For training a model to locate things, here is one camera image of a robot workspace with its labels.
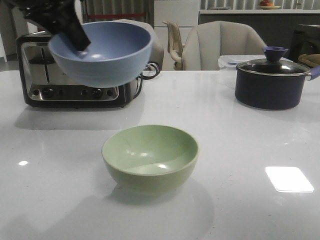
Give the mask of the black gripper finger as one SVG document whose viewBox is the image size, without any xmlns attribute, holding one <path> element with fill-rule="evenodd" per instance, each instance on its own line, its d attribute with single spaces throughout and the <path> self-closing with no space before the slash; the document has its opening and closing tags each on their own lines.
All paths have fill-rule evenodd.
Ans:
<svg viewBox="0 0 320 240">
<path fill-rule="evenodd" d="M 68 20 L 65 35 L 78 51 L 84 51 L 91 43 L 76 15 Z"/>
</svg>

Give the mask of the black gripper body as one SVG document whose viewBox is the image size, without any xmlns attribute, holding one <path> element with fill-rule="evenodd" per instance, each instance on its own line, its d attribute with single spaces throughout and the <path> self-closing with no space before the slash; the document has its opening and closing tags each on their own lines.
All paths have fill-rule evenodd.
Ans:
<svg viewBox="0 0 320 240">
<path fill-rule="evenodd" d="M 17 8 L 28 22 L 53 35 L 78 30 L 73 0 L 7 0 L 6 4 L 11 9 Z"/>
</svg>

